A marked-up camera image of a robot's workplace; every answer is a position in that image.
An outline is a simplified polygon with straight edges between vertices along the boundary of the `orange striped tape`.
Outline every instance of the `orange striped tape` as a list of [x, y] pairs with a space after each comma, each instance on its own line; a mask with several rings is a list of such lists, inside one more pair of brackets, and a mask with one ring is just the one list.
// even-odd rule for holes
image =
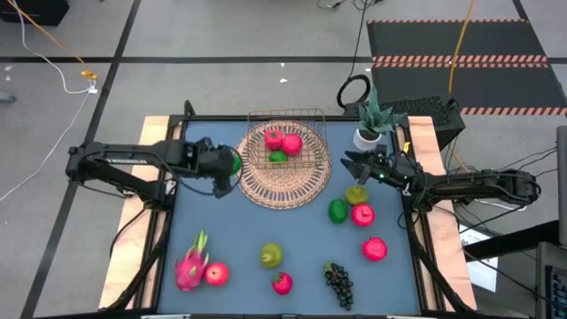
[[463, 107], [461, 115], [565, 115], [561, 107]]
[[[373, 67], [450, 67], [452, 56], [379, 56]], [[463, 55], [457, 56], [457, 67], [548, 67], [543, 55]]]
[[[372, 19], [372, 23], [463, 23], [463, 19]], [[525, 22], [524, 19], [472, 19], [470, 22]]]

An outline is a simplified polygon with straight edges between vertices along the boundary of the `grapes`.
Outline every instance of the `grapes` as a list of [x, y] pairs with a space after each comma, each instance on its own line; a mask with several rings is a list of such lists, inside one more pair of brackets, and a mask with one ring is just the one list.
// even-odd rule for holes
[[348, 271], [336, 263], [327, 263], [325, 266], [326, 284], [337, 294], [339, 305], [350, 311], [353, 304], [353, 282], [348, 278]]

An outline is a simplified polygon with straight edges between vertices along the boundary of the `green plant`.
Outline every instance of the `green plant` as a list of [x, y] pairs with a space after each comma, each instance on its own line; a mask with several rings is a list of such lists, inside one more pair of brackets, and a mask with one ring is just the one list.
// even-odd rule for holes
[[398, 125], [401, 118], [406, 116], [405, 113], [392, 113], [391, 107], [383, 111], [380, 110], [375, 86], [372, 86], [370, 90], [368, 110], [362, 105], [359, 105], [358, 108], [361, 117], [361, 120], [358, 122], [358, 129], [366, 130], [373, 135], [393, 132], [393, 128]]

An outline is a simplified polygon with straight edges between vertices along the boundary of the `green fruit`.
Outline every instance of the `green fruit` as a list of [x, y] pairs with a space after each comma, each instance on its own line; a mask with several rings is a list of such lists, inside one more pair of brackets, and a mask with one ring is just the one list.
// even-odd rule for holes
[[346, 219], [346, 202], [343, 199], [333, 199], [329, 203], [329, 218], [334, 223], [344, 222]]
[[360, 185], [355, 185], [347, 188], [345, 197], [348, 204], [352, 206], [356, 206], [369, 201], [369, 194]]
[[287, 155], [282, 151], [275, 151], [269, 154], [268, 159], [273, 163], [281, 163], [287, 161]]
[[266, 268], [273, 268], [282, 261], [282, 248], [275, 243], [267, 243], [260, 251], [260, 262]]
[[242, 167], [242, 159], [240, 156], [236, 155], [232, 157], [232, 174], [236, 174]]

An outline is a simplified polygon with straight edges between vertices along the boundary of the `potted plant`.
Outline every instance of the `potted plant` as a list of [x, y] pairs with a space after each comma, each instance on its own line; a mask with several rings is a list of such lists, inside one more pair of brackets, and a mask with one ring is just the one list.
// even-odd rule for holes
[[393, 132], [393, 128], [406, 114], [392, 113], [392, 108], [380, 110], [377, 90], [372, 86], [368, 109], [359, 105], [359, 115], [361, 120], [354, 132], [354, 145], [361, 151], [369, 151], [376, 147], [384, 133]]

